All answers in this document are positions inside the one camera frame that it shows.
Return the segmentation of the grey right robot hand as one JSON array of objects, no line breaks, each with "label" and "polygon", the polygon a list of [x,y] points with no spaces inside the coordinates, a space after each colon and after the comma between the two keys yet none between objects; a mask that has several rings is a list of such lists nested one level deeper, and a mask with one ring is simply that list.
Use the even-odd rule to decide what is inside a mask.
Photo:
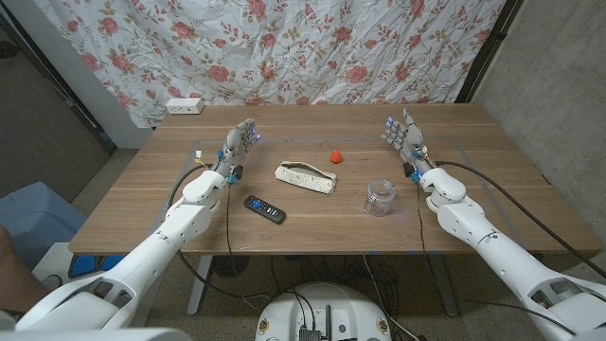
[{"label": "grey right robot hand", "polygon": [[414,183],[419,184],[421,177],[437,166],[428,154],[422,131],[406,108],[402,110],[401,120],[387,119],[381,139],[398,152],[405,176]]}]

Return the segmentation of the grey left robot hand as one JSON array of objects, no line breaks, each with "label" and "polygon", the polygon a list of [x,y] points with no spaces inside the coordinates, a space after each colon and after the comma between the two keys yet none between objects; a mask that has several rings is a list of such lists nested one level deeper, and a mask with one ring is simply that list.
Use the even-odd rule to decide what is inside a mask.
[{"label": "grey left robot hand", "polygon": [[211,170],[223,176],[229,184],[234,184],[241,179],[246,155],[259,139],[253,118],[239,123],[227,134],[218,152],[218,161]]}]

